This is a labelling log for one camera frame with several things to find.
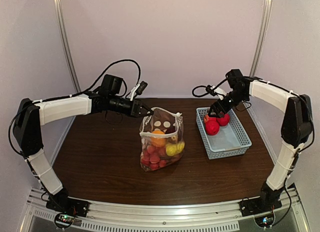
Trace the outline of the red fake apple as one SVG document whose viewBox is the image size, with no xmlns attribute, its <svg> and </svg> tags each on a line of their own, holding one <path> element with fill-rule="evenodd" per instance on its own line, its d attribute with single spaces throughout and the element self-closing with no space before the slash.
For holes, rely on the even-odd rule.
<svg viewBox="0 0 320 232">
<path fill-rule="evenodd" d="M 209 136 L 214 136 L 220 131 L 220 125 L 216 120 L 208 120 L 205 123 L 205 131 Z"/>
<path fill-rule="evenodd" d="M 208 115 L 205 115 L 203 118 L 204 123 L 206 124 L 211 118 Z"/>
</svg>

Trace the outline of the clear polka dot zip bag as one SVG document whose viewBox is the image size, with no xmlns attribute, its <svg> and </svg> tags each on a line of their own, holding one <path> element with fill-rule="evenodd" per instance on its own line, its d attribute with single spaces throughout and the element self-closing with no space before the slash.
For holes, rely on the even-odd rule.
<svg viewBox="0 0 320 232">
<path fill-rule="evenodd" d="M 156 171 L 181 159 L 184 154 L 183 115 L 153 107 L 153 115 L 143 118 L 140 165 L 144 171 Z"/>
</svg>

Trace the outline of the light blue plastic basket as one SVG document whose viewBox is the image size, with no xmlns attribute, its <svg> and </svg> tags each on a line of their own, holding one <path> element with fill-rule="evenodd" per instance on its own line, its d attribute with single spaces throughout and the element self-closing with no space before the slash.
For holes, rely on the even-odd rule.
<svg viewBox="0 0 320 232">
<path fill-rule="evenodd" d="M 230 110 L 228 125 L 221 127 L 216 135 L 210 136 L 206 133 L 204 124 L 204 116 L 208 111 L 208 107 L 196 109 L 196 123 L 207 157 L 213 160 L 243 155 L 250 148 L 252 142 L 235 112 Z"/>
</svg>

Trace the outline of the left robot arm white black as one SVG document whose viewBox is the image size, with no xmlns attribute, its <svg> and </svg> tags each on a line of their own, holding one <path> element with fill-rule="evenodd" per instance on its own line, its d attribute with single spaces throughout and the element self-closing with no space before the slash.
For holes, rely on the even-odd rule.
<svg viewBox="0 0 320 232">
<path fill-rule="evenodd" d="M 57 195 L 63 183 L 56 175 L 45 150 L 44 130 L 48 124 L 76 116 L 102 112 L 115 112 L 132 118 L 152 115 L 153 111 L 137 96 L 148 86 L 139 82 L 129 98 L 119 96 L 124 80 L 114 75 L 105 75 L 102 84 L 92 90 L 48 99 L 20 101 L 16 116 L 9 129 L 9 138 L 15 138 L 20 154 L 29 164 L 34 176 L 50 195 Z"/>
</svg>

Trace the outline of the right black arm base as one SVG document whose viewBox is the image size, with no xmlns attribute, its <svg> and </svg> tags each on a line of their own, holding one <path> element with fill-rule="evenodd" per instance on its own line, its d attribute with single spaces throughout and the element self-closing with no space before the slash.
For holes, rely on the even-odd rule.
<svg viewBox="0 0 320 232">
<path fill-rule="evenodd" d="M 265 213 L 264 216 L 258 216 L 254 222 L 260 228 L 270 229 L 276 223 L 275 209 L 281 208 L 280 195 L 282 189 L 268 191 L 267 189 L 260 192 L 257 198 L 243 198 L 239 202 L 239 208 L 242 217 L 256 216 Z"/>
</svg>

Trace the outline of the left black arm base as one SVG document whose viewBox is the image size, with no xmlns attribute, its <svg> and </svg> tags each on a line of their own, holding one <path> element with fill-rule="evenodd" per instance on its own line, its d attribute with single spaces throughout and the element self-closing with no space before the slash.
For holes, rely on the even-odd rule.
<svg viewBox="0 0 320 232">
<path fill-rule="evenodd" d="M 47 192 L 48 200 L 46 208 L 58 212 L 53 219 L 53 223 L 60 230 L 70 228 L 77 218 L 86 218 L 89 202 L 69 197 L 67 189 L 62 188 L 55 195 Z"/>
</svg>

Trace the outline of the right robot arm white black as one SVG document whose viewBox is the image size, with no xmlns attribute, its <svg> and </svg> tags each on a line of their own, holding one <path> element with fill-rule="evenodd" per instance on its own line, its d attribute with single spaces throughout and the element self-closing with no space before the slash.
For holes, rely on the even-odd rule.
<svg viewBox="0 0 320 232">
<path fill-rule="evenodd" d="M 221 118 L 241 102 L 258 98 L 284 113 L 281 125 L 281 149 L 275 166 L 266 180 L 270 190 L 285 186 L 286 179 L 295 169 L 300 153 L 307 148 L 309 136 L 315 134 L 310 97 L 299 95 L 257 77 L 242 75 L 232 69 L 225 75 L 231 91 L 214 102 L 208 111 L 210 117 Z"/>
</svg>

